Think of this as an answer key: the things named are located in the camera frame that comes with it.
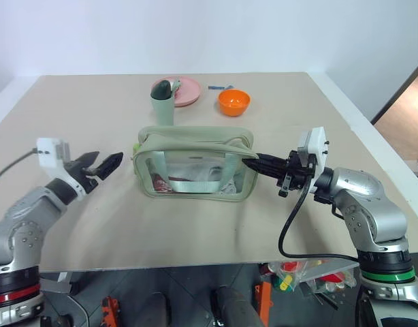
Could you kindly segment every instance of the red tool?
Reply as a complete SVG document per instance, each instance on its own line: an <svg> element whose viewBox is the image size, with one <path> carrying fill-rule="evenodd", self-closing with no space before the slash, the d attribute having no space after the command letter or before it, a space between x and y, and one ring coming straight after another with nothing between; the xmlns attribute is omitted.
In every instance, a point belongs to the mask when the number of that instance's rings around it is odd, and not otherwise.
<svg viewBox="0 0 418 327"><path fill-rule="evenodd" d="M101 310L103 312L103 320L100 327L120 327L118 319L120 307L117 299L106 296L101 301Z"/></svg>
<svg viewBox="0 0 418 327"><path fill-rule="evenodd" d="M271 301L271 283L263 281L255 286L255 296L257 301L257 313L265 327L270 321L270 307L274 305Z"/></svg>

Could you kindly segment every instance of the beige tabletop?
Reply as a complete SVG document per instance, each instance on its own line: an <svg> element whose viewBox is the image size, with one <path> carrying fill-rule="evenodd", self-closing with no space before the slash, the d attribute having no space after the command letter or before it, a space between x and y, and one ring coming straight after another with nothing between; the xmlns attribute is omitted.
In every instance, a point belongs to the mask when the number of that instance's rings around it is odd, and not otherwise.
<svg viewBox="0 0 418 327"><path fill-rule="evenodd" d="M101 151L99 161L124 151L121 167L49 231L42 270L87 270L281 260L277 240L298 194L277 195L275 180L258 178L243 202L153 199L133 174L131 150L138 132L155 124L149 92L160 75L43 76L0 124L0 169L35 146L38 137L62 138L71 157ZM324 126L327 166L375 175L408 218L411 251L418 251L418 218L347 122L305 73L200 74L201 97L177 108L176 125L241 126L255 136L256 152L287 157L302 131ZM239 117L223 116L218 91L229 85L251 96ZM48 177L30 157L0 180L0 219L18 198ZM309 196L286 237L293 253L356 255L343 221Z"/></svg>

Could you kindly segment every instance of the clear pouch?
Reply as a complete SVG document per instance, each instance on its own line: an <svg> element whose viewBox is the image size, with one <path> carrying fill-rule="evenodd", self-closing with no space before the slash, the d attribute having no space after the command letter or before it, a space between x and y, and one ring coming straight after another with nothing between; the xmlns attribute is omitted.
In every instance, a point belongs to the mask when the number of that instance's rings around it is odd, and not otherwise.
<svg viewBox="0 0 418 327"><path fill-rule="evenodd" d="M133 164L149 196L241 201L253 190L257 174L242 159L257 155L246 129L156 126L138 139Z"/></svg>

